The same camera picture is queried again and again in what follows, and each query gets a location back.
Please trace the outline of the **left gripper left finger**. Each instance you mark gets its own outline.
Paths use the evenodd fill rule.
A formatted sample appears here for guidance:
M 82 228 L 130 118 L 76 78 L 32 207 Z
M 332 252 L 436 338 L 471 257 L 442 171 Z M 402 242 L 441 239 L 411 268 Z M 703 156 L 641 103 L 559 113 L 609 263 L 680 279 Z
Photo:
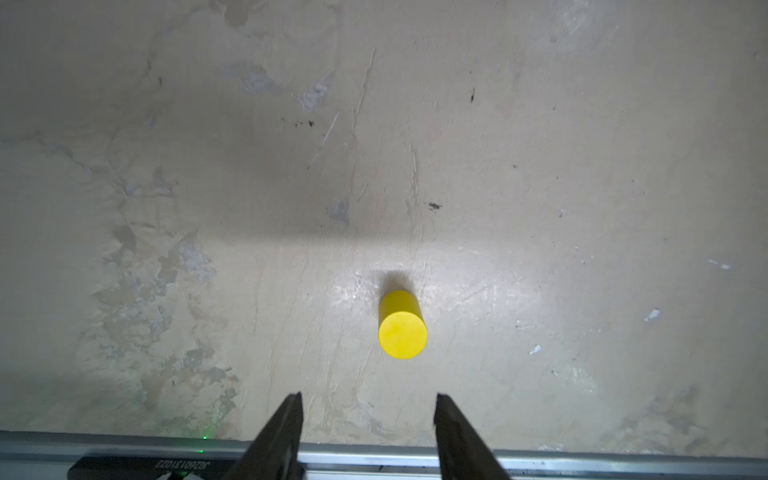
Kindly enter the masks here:
M 305 465 L 298 460 L 302 427 L 302 395 L 300 392 L 291 393 L 224 478 L 228 480 L 304 479 Z

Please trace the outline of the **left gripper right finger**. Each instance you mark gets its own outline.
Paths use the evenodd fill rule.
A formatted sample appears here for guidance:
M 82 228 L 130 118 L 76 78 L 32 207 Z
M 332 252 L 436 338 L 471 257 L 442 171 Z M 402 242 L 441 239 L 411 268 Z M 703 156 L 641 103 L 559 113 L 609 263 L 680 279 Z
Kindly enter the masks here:
M 437 394 L 433 423 L 443 480 L 510 479 L 449 395 Z

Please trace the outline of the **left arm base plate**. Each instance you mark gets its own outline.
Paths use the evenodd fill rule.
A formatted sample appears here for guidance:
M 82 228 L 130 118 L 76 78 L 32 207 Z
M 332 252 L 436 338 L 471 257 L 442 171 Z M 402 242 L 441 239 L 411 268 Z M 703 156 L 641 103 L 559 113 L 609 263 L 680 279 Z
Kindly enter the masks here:
M 86 456 L 67 472 L 72 480 L 223 479 L 236 460 Z

